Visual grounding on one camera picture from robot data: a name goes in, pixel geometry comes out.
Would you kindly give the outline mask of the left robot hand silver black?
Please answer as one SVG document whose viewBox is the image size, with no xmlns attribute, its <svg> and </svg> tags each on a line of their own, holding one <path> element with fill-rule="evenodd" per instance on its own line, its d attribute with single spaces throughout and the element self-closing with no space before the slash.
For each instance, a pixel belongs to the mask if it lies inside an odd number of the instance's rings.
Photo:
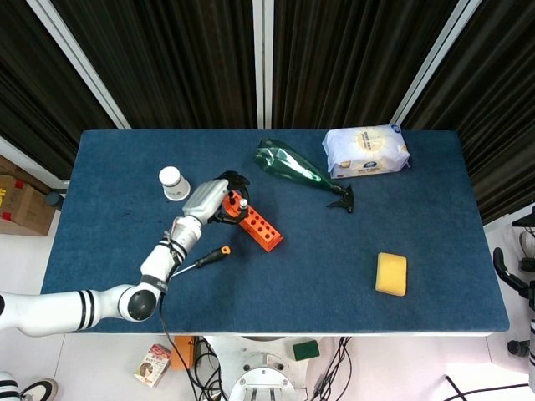
<svg viewBox="0 0 535 401">
<path fill-rule="evenodd" d="M 241 209 L 237 216 L 228 215 L 222 203 L 230 192 L 239 192 L 242 199 L 249 202 L 247 187 L 250 181 L 234 170 L 227 170 L 213 180 L 201 184 L 182 208 L 184 216 L 195 217 L 203 226 L 212 222 L 236 225 L 243 221 L 248 206 Z"/>
</svg>

